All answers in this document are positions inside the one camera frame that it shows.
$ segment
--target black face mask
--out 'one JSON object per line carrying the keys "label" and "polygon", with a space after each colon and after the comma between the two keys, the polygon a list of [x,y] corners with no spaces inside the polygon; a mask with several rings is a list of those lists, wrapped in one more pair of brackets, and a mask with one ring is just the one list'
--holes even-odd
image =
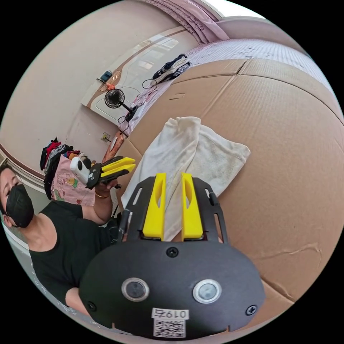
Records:
{"label": "black face mask", "polygon": [[12,187],[7,198],[6,213],[20,228],[26,228],[32,221],[34,210],[23,184]]}

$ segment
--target electric fan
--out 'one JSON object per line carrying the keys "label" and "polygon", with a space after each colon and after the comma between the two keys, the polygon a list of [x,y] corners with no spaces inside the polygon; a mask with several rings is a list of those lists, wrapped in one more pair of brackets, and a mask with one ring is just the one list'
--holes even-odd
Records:
{"label": "electric fan", "polygon": [[127,107],[124,103],[124,93],[120,89],[113,89],[106,93],[105,95],[105,104],[111,109],[117,109],[120,106],[123,106],[128,110],[128,114],[125,116],[125,120],[129,122],[135,115],[138,106],[135,105],[133,108]]}

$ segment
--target woman's hand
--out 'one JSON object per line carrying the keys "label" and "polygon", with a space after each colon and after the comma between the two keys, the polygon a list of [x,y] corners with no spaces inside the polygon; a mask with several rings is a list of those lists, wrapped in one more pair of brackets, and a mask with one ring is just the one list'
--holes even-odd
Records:
{"label": "woman's hand", "polygon": [[117,185],[117,179],[111,180],[109,184],[99,183],[95,186],[95,192],[99,196],[107,196],[110,193],[110,189]]}

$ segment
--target fan grille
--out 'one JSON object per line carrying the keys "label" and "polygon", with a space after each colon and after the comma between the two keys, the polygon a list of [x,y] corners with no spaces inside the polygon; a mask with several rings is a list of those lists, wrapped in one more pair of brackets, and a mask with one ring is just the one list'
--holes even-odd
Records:
{"label": "fan grille", "polygon": [[117,109],[124,103],[124,93],[120,89],[110,90],[106,93],[104,101],[109,108]]}

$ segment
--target cardboard box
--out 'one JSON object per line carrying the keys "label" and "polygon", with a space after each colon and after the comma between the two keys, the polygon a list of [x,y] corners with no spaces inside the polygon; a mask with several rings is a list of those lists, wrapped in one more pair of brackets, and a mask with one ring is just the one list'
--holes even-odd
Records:
{"label": "cardboard box", "polygon": [[[328,262],[344,224],[344,119],[308,74],[264,59],[190,68],[119,154],[140,161],[169,118],[197,116],[251,155],[220,195],[228,236],[257,266],[267,299],[248,327],[288,309]],[[132,173],[121,177],[125,191]]]}

